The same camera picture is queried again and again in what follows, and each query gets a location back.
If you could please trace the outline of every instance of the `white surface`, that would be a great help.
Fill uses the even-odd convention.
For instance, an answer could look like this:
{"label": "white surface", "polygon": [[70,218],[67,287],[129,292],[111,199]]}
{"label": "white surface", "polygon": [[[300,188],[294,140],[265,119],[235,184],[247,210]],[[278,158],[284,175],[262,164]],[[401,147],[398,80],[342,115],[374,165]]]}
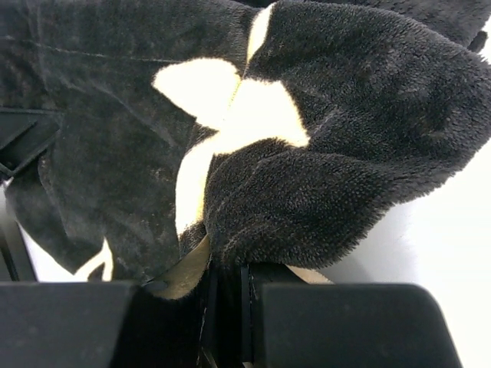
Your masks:
{"label": "white surface", "polygon": [[[483,54],[491,60],[491,40]],[[334,282],[409,282],[439,302],[465,368],[490,368],[491,143],[441,189],[393,208],[325,270]],[[40,281],[77,281],[29,237]]]}

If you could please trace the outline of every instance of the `black fabric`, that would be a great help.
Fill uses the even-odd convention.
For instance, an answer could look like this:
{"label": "black fabric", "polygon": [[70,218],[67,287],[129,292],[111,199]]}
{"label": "black fabric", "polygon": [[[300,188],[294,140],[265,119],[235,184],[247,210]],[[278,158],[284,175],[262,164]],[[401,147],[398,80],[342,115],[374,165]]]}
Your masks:
{"label": "black fabric", "polygon": [[[64,113],[57,142],[8,188],[20,223],[72,273],[105,239],[113,279],[152,278],[204,232],[224,265],[322,267],[346,255],[392,205],[441,186],[489,139],[489,66],[466,48],[491,1],[344,3],[276,3],[248,62],[261,9],[239,2],[2,1],[2,106]],[[228,65],[237,91],[283,88],[308,144],[266,139],[215,155],[203,220],[178,238],[181,162],[217,131],[153,81],[197,58],[212,60],[210,73],[181,75],[172,93],[218,98],[222,82],[209,78]],[[258,98],[238,136],[283,117]]]}

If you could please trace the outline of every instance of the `black plastic part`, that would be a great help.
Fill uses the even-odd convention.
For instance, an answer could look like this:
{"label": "black plastic part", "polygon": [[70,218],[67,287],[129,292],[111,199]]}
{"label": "black plastic part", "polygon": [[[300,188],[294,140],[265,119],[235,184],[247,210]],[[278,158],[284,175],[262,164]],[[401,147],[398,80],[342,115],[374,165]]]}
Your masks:
{"label": "black plastic part", "polygon": [[0,261],[0,280],[5,277],[4,265],[10,281],[37,280],[21,230],[8,214],[3,193],[0,193],[0,255],[3,260]]}
{"label": "black plastic part", "polygon": [[[309,287],[301,278],[290,271],[289,268],[282,264],[251,264],[249,266],[249,313],[251,318],[251,340],[252,340],[252,360],[254,367],[265,356],[265,344],[263,339],[263,322],[262,322],[262,305],[261,300],[262,287],[268,284],[299,284]],[[291,303],[292,301],[282,301],[282,303]]]}
{"label": "black plastic part", "polygon": [[241,302],[242,302],[242,362],[252,362],[254,360],[252,349],[252,319],[251,319],[251,282],[249,277],[249,267],[240,269]]}
{"label": "black plastic part", "polygon": [[0,366],[196,367],[203,301],[127,282],[0,284]]}
{"label": "black plastic part", "polygon": [[461,368],[434,299],[412,285],[266,283],[255,368]]}
{"label": "black plastic part", "polygon": [[216,365],[243,368],[240,268],[217,269]]}
{"label": "black plastic part", "polygon": [[58,135],[60,114],[44,110],[0,108],[0,173],[16,176]]}
{"label": "black plastic part", "polygon": [[219,316],[216,310],[218,303],[218,271],[215,268],[210,268],[207,274],[209,275],[209,286],[200,338],[200,361],[203,368],[216,368],[216,360],[219,356],[217,336],[217,319]]}

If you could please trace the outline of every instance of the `black fleece fabric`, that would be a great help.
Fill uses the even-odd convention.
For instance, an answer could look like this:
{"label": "black fleece fabric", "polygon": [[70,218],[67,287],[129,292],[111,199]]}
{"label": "black fleece fabric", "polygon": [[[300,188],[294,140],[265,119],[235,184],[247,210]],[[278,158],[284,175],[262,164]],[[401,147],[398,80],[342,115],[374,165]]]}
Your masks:
{"label": "black fleece fabric", "polygon": [[320,268],[491,136],[491,0],[2,0],[0,104],[61,133],[6,195],[88,280]]}

